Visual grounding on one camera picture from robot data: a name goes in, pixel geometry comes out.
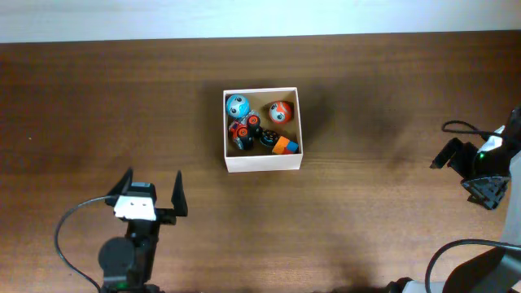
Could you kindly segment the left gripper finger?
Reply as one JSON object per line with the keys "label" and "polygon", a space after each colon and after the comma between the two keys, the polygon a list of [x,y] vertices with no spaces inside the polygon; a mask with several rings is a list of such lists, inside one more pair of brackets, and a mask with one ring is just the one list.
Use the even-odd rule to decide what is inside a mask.
{"label": "left gripper finger", "polygon": [[188,216],[188,205],[187,205],[186,196],[185,196],[185,192],[184,192],[181,171],[177,172],[177,176],[176,176],[176,179],[174,182],[171,202],[173,205],[173,212],[174,212],[175,216],[182,216],[182,217]]}
{"label": "left gripper finger", "polygon": [[108,206],[115,206],[116,201],[120,195],[126,195],[133,181],[134,171],[132,168],[128,168],[123,177],[111,188],[105,198],[105,204]]}

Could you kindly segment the red toy fire truck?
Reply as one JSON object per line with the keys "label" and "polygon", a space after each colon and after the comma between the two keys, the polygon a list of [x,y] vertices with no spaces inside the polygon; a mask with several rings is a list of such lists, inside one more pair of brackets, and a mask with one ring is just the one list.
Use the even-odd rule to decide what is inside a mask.
{"label": "red toy fire truck", "polygon": [[250,111],[245,117],[234,120],[229,128],[232,140],[239,150],[253,148],[254,139],[262,135],[261,118],[257,111]]}

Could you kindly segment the black round toy wheel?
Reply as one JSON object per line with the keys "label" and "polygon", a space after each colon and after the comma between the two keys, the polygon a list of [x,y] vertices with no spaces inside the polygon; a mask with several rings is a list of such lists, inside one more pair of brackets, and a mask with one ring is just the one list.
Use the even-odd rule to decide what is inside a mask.
{"label": "black round toy wheel", "polygon": [[269,129],[264,129],[260,135],[260,143],[265,147],[273,148],[280,139],[280,135]]}

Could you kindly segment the blue toy ball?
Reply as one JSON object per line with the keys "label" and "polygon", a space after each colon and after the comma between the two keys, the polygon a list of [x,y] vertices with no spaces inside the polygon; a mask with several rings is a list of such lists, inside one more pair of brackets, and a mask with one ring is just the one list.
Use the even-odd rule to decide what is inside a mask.
{"label": "blue toy ball", "polygon": [[238,120],[250,112],[250,103],[245,96],[233,94],[226,100],[225,109],[229,116]]}

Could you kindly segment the multicolour puzzle cube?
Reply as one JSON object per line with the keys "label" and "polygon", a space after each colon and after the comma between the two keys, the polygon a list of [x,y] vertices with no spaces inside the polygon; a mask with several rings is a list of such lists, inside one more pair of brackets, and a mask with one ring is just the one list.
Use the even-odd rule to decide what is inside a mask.
{"label": "multicolour puzzle cube", "polygon": [[296,154],[299,150],[299,145],[290,139],[281,136],[272,149],[272,153],[275,155],[292,155]]}

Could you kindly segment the red toy ball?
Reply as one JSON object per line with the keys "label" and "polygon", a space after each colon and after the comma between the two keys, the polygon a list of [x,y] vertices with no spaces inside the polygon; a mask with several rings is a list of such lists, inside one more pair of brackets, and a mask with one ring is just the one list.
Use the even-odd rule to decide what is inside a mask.
{"label": "red toy ball", "polygon": [[275,124],[286,124],[293,118],[291,104],[286,101],[277,101],[269,106],[269,118]]}

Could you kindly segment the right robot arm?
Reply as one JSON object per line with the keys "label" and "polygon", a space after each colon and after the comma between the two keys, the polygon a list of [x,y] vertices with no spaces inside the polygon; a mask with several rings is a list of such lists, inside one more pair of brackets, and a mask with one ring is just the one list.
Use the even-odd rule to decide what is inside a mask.
{"label": "right robot arm", "polygon": [[[513,292],[520,282],[520,107],[506,123],[490,132],[462,120],[442,124],[446,133],[478,135],[480,147],[457,138],[447,142],[431,163],[432,169],[447,166],[461,177],[468,201],[488,211],[498,208],[506,192],[510,202],[499,241],[464,238],[445,244],[430,259],[422,282],[401,278],[384,287],[385,292]],[[464,245],[490,249],[456,267],[443,282],[431,280],[432,270],[447,250]]]}

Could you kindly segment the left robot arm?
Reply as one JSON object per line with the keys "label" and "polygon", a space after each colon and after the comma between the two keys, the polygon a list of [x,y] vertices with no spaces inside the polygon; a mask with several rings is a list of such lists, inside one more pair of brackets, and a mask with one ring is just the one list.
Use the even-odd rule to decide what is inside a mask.
{"label": "left robot arm", "polygon": [[100,248],[101,291],[163,293],[150,279],[160,227],[175,225],[179,217],[188,215],[182,174],[177,173],[175,178],[171,208],[156,207],[154,184],[134,182],[133,174],[128,169],[105,199],[114,216],[127,224],[127,230],[123,237],[111,238]]}

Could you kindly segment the pink open cardboard box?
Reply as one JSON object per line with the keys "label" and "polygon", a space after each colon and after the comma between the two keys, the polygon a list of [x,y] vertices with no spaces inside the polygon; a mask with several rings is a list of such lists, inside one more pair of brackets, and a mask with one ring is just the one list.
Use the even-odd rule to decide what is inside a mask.
{"label": "pink open cardboard box", "polygon": [[[260,115],[260,126],[277,132],[280,137],[286,137],[299,145],[299,150],[292,155],[275,155],[273,148],[264,146],[260,138],[254,139],[253,148],[247,151],[239,150],[232,140],[228,128],[236,120],[229,116],[225,109],[226,100],[233,94],[245,96],[250,103],[250,111],[257,111]],[[291,104],[293,118],[286,124],[275,124],[269,118],[269,106],[277,101],[286,101]],[[296,87],[225,90],[222,98],[223,112],[223,145],[224,159],[230,173],[292,170],[300,168],[304,151],[302,143],[302,127],[300,121],[300,102]]]}

